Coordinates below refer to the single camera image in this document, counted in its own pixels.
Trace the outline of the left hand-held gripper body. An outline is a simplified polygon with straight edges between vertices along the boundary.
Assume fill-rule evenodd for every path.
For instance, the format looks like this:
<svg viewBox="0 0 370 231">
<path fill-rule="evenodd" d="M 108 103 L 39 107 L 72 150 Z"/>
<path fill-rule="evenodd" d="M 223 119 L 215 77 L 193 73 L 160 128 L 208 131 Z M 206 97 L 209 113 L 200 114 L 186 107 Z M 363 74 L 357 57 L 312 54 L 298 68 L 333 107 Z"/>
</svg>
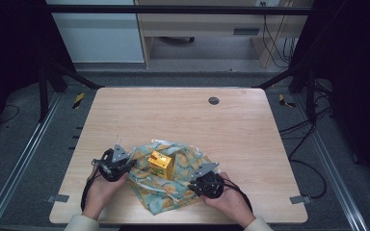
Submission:
<svg viewBox="0 0 370 231">
<path fill-rule="evenodd" d="M 114 148 L 109 148 L 102 157 L 92 160 L 92 165 L 97 166 L 101 175 L 109 182 L 116 182 L 132 167 L 130 155 L 118 143 Z"/>
</svg>

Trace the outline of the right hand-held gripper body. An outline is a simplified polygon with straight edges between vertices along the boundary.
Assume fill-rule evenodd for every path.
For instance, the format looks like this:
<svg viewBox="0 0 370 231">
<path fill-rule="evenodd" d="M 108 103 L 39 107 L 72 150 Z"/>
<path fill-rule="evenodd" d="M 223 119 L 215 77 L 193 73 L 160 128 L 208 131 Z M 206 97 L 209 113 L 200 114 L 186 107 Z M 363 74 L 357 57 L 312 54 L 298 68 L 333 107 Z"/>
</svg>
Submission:
<svg viewBox="0 0 370 231">
<path fill-rule="evenodd" d="M 202 195 L 208 198 L 219 198 L 225 186 L 224 179 L 214 172 L 219 163 L 202 163 L 191 175 L 191 180 L 199 182 L 202 187 Z"/>
</svg>

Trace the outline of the yellow carton box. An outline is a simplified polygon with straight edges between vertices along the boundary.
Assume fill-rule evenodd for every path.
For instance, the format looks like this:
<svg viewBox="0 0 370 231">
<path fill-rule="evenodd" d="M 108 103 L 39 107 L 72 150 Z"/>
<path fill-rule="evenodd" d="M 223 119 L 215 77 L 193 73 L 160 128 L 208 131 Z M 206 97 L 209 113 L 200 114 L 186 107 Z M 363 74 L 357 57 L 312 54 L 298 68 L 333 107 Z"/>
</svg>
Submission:
<svg viewBox="0 0 370 231">
<path fill-rule="evenodd" d="M 153 175 L 172 180 L 174 159 L 158 151 L 153 151 L 148 158 L 150 172 Z"/>
</svg>

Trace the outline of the orange print teal bag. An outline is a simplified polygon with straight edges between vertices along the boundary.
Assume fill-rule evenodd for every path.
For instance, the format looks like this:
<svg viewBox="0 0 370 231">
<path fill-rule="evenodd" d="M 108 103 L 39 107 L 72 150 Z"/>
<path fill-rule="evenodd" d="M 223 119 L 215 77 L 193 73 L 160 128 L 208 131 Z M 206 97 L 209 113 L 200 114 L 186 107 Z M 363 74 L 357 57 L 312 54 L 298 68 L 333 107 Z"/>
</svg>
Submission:
<svg viewBox="0 0 370 231">
<path fill-rule="evenodd" d="M 148 158 L 157 151 L 173 158 L 172 179 L 151 173 Z M 153 215 L 196 203 L 198 196 L 189 189 L 192 175 L 199 166 L 211 163 L 208 156 L 190 144 L 152 140 L 131 151 L 136 164 L 128 173 L 128 183 L 142 205 Z"/>
</svg>

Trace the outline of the person's right hand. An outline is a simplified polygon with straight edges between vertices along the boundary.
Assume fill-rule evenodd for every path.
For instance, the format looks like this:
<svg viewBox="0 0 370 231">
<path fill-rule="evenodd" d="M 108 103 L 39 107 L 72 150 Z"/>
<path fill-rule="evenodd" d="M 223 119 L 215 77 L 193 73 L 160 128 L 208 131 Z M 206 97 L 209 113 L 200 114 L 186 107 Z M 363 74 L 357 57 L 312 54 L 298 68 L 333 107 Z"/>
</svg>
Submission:
<svg viewBox="0 0 370 231">
<path fill-rule="evenodd" d="M 212 199 L 202 196 L 200 199 L 205 205 L 222 212 L 227 218 L 243 228 L 247 228 L 256 220 L 244 197 L 232 188 L 224 187 L 222 195 L 218 198 Z"/>
</svg>

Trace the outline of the person's left hand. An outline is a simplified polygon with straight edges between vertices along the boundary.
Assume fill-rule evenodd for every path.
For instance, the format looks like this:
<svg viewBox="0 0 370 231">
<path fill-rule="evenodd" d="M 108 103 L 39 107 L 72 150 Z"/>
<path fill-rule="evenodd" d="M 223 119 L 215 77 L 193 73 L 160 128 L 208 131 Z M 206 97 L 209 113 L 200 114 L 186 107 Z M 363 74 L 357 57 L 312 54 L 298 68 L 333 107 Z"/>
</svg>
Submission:
<svg viewBox="0 0 370 231">
<path fill-rule="evenodd" d="M 122 188 L 127 178 L 128 173 L 124 173 L 118 181 L 109 182 L 96 171 L 96 168 L 94 168 L 92 174 L 89 176 L 89 180 L 92 180 L 92 184 L 87 192 L 86 205 L 82 215 L 98 220 L 103 209 Z"/>
</svg>

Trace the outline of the yellow black striped floor marker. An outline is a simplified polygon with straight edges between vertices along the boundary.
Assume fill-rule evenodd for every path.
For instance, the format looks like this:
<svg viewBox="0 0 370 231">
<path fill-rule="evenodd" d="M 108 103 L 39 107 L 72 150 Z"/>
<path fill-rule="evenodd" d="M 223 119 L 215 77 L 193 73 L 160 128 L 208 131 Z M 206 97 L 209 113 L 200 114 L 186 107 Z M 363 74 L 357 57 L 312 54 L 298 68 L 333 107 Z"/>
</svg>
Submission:
<svg viewBox="0 0 370 231">
<path fill-rule="evenodd" d="M 85 95 L 85 93 L 83 93 L 83 92 L 78 93 L 78 95 L 76 96 L 75 101 L 73 103 L 72 109 L 78 109 L 79 108 L 79 106 L 80 106 L 80 104 L 81 104 L 81 102 L 84 98 L 84 95 Z"/>
<path fill-rule="evenodd" d="M 285 100 L 283 94 L 279 94 L 278 95 L 278 102 L 282 106 L 286 106 L 286 107 L 289 107 L 289 108 L 296 108 L 296 104 L 295 103 L 292 103 L 292 102 L 287 102 Z"/>
</svg>

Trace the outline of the white cabinet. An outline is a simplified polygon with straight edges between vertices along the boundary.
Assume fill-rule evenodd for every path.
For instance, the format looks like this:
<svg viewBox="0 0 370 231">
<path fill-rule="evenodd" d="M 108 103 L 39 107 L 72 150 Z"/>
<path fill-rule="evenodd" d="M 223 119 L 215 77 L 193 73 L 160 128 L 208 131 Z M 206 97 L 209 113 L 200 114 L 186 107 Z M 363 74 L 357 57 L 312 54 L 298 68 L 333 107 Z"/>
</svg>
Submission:
<svg viewBox="0 0 370 231">
<path fill-rule="evenodd" d="M 74 63 L 142 63 L 134 13 L 53 13 Z"/>
</svg>

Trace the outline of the black curtain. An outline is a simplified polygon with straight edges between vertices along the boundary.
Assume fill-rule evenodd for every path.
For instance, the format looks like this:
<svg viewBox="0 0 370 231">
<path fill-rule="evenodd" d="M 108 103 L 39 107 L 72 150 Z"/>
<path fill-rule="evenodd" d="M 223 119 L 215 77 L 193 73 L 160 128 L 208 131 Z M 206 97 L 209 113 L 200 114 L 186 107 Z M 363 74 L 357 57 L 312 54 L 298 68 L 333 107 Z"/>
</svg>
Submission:
<svg viewBox="0 0 370 231">
<path fill-rule="evenodd" d="M 43 63 L 74 68 L 46 0 L 0 0 L 0 115 L 9 95 L 39 80 Z"/>
<path fill-rule="evenodd" d="M 332 84 L 331 104 L 353 152 L 370 168 L 370 0 L 314 0 L 294 61 L 319 39 L 315 76 Z"/>
</svg>

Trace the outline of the grey metal table bracket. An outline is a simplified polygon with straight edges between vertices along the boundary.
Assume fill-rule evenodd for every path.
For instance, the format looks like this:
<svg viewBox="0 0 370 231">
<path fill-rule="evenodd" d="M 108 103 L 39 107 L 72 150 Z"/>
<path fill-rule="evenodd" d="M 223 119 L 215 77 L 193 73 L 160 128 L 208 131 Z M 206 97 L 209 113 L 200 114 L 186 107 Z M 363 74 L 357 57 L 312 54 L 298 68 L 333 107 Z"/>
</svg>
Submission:
<svg viewBox="0 0 370 231">
<path fill-rule="evenodd" d="M 69 199 L 68 195 L 65 194 L 50 194 L 46 197 L 46 202 L 55 203 L 55 202 L 64 202 L 66 203 Z"/>
<path fill-rule="evenodd" d="M 297 195 L 297 196 L 292 196 L 290 198 L 290 201 L 292 204 L 299 204 L 299 203 L 307 204 L 307 203 L 310 203 L 312 199 L 308 195 Z"/>
</svg>

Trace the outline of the aluminium floor rail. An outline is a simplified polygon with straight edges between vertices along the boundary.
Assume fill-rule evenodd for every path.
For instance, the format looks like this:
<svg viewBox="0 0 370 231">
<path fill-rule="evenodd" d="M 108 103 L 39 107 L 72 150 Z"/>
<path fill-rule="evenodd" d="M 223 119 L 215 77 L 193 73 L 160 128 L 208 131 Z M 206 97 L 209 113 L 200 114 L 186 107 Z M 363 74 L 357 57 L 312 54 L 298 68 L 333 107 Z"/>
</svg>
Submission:
<svg viewBox="0 0 370 231">
<path fill-rule="evenodd" d="M 38 148 L 40 141 L 52 120 L 53 115 L 56 113 L 62 97 L 63 96 L 60 93 L 55 93 L 53 95 L 53 99 L 49 104 L 47 115 L 45 115 L 42 121 L 38 123 L 31 138 L 28 140 L 20 157 L 14 165 L 11 174 L 7 178 L 2 190 L 0 191 L 0 218 L 4 214 L 9 202 L 11 201 L 26 168 L 34 157 L 36 149 Z"/>
<path fill-rule="evenodd" d="M 316 109 L 314 129 L 309 135 L 311 145 L 315 148 L 317 160 L 320 162 L 322 170 L 327 177 L 328 187 L 329 189 L 332 189 L 332 192 L 338 201 L 340 211 L 346 218 L 351 230 L 368 231 L 368 227 L 362 214 L 360 213 L 344 179 L 342 178 L 341 173 L 333 162 L 326 144 L 317 131 L 317 128 L 320 126 L 320 122 L 323 120 L 323 118 L 327 118 L 330 114 L 331 108 Z"/>
</svg>

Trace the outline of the black metal frame stand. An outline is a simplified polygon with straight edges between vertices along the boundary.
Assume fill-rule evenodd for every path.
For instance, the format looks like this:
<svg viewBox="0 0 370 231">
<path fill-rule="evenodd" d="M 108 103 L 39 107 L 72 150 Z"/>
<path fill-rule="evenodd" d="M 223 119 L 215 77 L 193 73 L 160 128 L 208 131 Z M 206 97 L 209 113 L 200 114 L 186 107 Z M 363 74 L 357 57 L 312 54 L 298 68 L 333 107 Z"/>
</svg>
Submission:
<svg viewBox="0 0 370 231">
<path fill-rule="evenodd" d="M 65 67 L 59 63 L 43 63 L 39 70 L 39 89 L 40 89 L 40 122 L 48 116 L 48 88 L 47 83 L 50 83 L 55 92 L 64 92 L 67 89 L 67 84 L 64 76 L 68 76 L 73 80 L 92 89 L 101 89 L 101 86 L 84 78 L 75 70 Z"/>
<path fill-rule="evenodd" d="M 314 63 L 300 63 L 288 67 L 286 70 L 278 74 L 276 77 L 256 86 L 257 89 L 265 90 L 270 86 L 286 79 L 287 77 L 292 77 L 288 89 L 291 93 L 298 93 L 304 87 L 305 91 L 305 115 L 312 124 L 316 123 L 316 112 L 315 112 L 315 72 Z"/>
</svg>

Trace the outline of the black horizontal frame bar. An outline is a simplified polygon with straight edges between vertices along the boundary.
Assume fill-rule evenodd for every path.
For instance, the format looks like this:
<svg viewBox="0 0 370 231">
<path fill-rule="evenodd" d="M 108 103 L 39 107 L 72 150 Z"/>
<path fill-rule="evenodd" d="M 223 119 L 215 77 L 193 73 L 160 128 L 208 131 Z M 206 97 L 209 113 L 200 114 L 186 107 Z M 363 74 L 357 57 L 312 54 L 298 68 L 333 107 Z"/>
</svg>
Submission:
<svg viewBox="0 0 370 231">
<path fill-rule="evenodd" d="M 52 13 L 179 13 L 179 14 L 266 14 L 311 15 L 312 8 L 225 7 L 225 6 L 128 6 L 128 5 L 47 5 Z"/>
</svg>

